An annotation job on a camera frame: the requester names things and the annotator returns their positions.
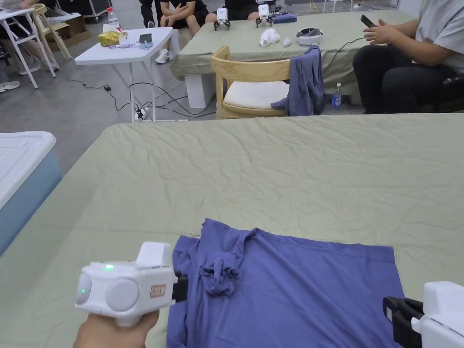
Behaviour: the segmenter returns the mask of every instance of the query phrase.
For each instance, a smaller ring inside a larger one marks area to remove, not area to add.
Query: gray floor
[[[140,28],[142,17],[140,15],[140,4],[138,0],[112,0],[121,26],[124,29]],[[204,0],[208,9],[213,11],[223,4],[222,0]],[[358,11],[372,10],[372,7],[383,9],[383,4],[388,4],[389,0],[366,1],[369,6],[361,6]],[[319,1],[315,4],[317,9],[311,13],[317,13],[322,8]],[[307,14],[309,4],[294,4],[287,9],[296,14]],[[337,5],[337,11],[349,11],[349,5]],[[92,32],[92,39],[80,43],[75,47],[70,47],[70,53],[76,57],[97,42],[97,35],[101,33],[103,18],[99,24],[88,25]],[[21,87],[0,94],[0,132],[23,132],[30,130],[44,130],[53,133],[57,138],[55,151],[58,155],[63,173],[74,165],[86,149],[101,135],[108,126],[121,122],[130,122],[130,106],[126,106],[121,111],[116,111],[114,100],[108,92],[103,89],[85,89],[78,82],[69,82],[65,79],[77,79],[85,82],[87,86],[100,87],[108,84],[112,88],[112,94],[117,99],[117,106],[120,108],[129,102],[129,96],[125,87],[121,84],[118,76],[109,66],[76,66],[73,61],[64,61],[61,55],[56,54],[61,70],[54,79],[49,72],[38,71],[34,77],[39,85],[35,90],[27,76],[20,77],[9,69],[10,77],[21,82]],[[128,76],[128,70],[121,68],[123,75]],[[167,65],[158,67],[158,74],[161,87],[170,89],[176,86],[179,81],[175,80]],[[135,80],[137,82],[147,81],[142,69],[135,70]],[[145,85],[136,86],[137,93],[142,100],[151,100],[149,87]],[[187,95],[184,84],[170,92],[174,98]],[[170,99],[162,96],[158,99],[158,104],[166,103]],[[186,98],[179,100],[181,105],[188,108]],[[359,107],[344,106],[345,113],[361,113]],[[183,110],[174,106],[174,110]],[[210,113],[215,111],[215,101],[204,111]],[[157,117],[160,119],[185,118],[167,110],[158,109]],[[192,120],[214,119],[215,114]]]

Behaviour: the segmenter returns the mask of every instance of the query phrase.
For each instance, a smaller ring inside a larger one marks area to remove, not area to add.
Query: plastic water bottle
[[[337,89],[334,93],[334,96],[332,97],[332,112],[334,114],[338,113],[340,111],[340,105],[342,104],[342,84],[337,83]]]
[[[118,31],[122,31],[121,25],[119,24],[119,19],[117,18],[116,13],[113,11],[112,7],[108,7],[108,23]]]

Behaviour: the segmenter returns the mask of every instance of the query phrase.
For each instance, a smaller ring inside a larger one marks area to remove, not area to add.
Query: container lid
[[[47,132],[0,133],[0,209],[55,143]]]

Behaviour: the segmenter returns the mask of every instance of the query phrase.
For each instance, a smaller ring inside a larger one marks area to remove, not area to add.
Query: knee
[[[259,18],[259,13],[258,12],[252,12],[248,16],[248,20],[257,20]]]
[[[187,22],[188,26],[194,26],[195,24],[197,24],[197,19],[193,14],[185,18],[185,21]]]
[[[385,96],[393,96],[402,94],[404,85],[404,76],[407,72],[404,68],[393,68],[387,71],[382,80],[382,94]]]
[[[214,23],[215,21],[217,21],[217,19],[218,19],[218,18],[216,17],[215,14],[210,13],[210,14],[208,14],[208,15],[206,16],[205,22],[206,22],[206,23]]]
[[[371,46],[371,45],[361,47],[359,51],[356,52],[353,58],[354,70],[364,69],[366,67],[366,62],[372,61],[372,58],[374,57],[374,53],[376,49],[377,49],[376,46]]]
[[[162,15],[161,16],[161,26],[162,27],[165,27],[166,26],[166,21],[168,20],[168,18],[165,16],[165,15]]]

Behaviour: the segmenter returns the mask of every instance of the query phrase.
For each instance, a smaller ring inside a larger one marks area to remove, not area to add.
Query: white storage box
[[[0,255],[61,181],[47,132],[0,134]]]

